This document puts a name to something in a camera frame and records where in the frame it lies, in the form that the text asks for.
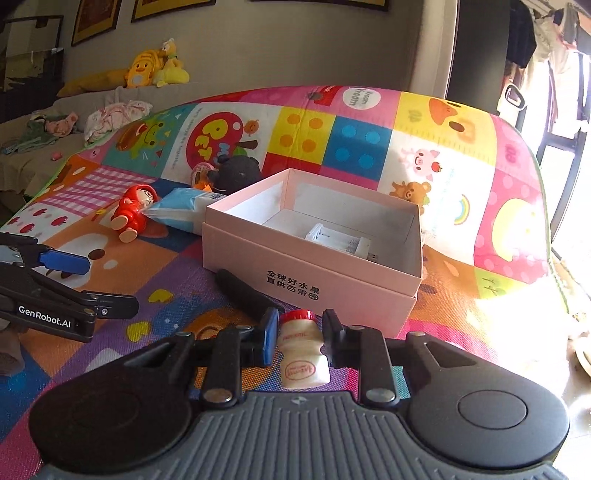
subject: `white plastic bottle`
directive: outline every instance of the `white plastic bottle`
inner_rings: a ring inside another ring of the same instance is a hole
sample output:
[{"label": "white plastic bottle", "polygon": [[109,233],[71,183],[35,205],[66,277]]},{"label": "white plastic bottle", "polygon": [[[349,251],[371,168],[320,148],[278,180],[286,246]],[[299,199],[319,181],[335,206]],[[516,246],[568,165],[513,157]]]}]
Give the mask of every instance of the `white plastic bottle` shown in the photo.
[{"label": "white plastic bottle", "polygon": [[283,352],[281,384],[284,388],[321,387],[330,382],[329,363],[320,353],[324,339],[316,316],[310,310],[284,313],[280,320],[277,348]]}]

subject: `colorful foam mat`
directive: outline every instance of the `colorful foam mat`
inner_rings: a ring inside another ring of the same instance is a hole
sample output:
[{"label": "colorful foam mat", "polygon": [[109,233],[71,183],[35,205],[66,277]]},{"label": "colorful foam mat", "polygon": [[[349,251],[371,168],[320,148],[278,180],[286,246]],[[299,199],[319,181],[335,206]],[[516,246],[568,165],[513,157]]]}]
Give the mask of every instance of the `colorful foam mat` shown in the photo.
[{"label": "colorful foam mat", "polygon": [[[383,89],[232,93],[155,113],[72,156],[4,226],[92,263],[84,276],[42,273],[80,290],[136,295],[141,307],[132,320],[99,322],[88,344],[21,336],[25,370],[0,378],[2,480],[27,479],[41,465],[27,418],[44,391],[178,330],[208,338],[249,322],[203,268],[200,237],[150,221],[123,244],[109,228],[129,186],[150,183],[164,196],[222,154],[256,158],[264,176],[298,168],[418,204],[424,280],[400,337],[423,330],[542,383],[550,374],[547,344],[564,310],[549,272],[540,172],[513,127],[468,106]],[[280,389],[278,356],[243,381]],[[352,371],[332,371],[324,388],[354,390],[356,381]]]}]

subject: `yellow pillow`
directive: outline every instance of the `yellow pillow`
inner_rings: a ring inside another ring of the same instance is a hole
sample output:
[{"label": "yellow pillow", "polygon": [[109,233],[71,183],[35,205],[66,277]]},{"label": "yellow pillow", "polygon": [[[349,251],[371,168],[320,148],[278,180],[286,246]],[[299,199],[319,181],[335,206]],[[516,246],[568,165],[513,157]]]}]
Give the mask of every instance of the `yellow pillow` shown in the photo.
[{"label": "yellow pillow", "polygon": [[124,70],[111,70],[109,72],[95,73],[88,75],[81,79],[72,80],[64,85],[64,87],[58,92],[59,98],[71,97],[74,95],[80,95],[86,92],[102,92],[104,90],[113,90],[117,87],[125,86],[125,74],[127,69]]}]

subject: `blue gripper pad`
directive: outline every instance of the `blue gripper pad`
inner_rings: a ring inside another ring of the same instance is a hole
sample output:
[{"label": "blue gripper pad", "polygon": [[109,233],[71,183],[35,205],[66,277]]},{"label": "blue gripper pad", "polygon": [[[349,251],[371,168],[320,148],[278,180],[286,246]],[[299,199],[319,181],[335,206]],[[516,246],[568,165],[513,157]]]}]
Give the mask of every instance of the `blue gripper pad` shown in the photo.
[{"label": "blue gripper pad", "polygon": [[90,260],[88,258],[58,250],[49,250],[40,254],[39,263],[48,270],[76,275],[86,275],[90,270]]}]

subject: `pink cloth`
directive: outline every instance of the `pink cloth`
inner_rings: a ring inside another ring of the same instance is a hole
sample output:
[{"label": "pink cloth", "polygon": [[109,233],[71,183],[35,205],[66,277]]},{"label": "pink cloth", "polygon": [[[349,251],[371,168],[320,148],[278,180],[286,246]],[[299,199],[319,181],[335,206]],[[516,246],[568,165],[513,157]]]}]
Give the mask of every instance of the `pink cloth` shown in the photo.
[{"label": "pink cloth", "polygon": [[91,144],[104,137],[107,133],[120,129],[150,114],[152,105],[139,100],[129,103],[108,105],[88,117],[84,130],[84,139]]},{"label": "pink cloth", "polygon": [[57,122],[46,122],[45,131],[55,135],[56,137],[67,137],[74,130],[74,125],[78,121],[78,115],[72,112],[63,120]]}]

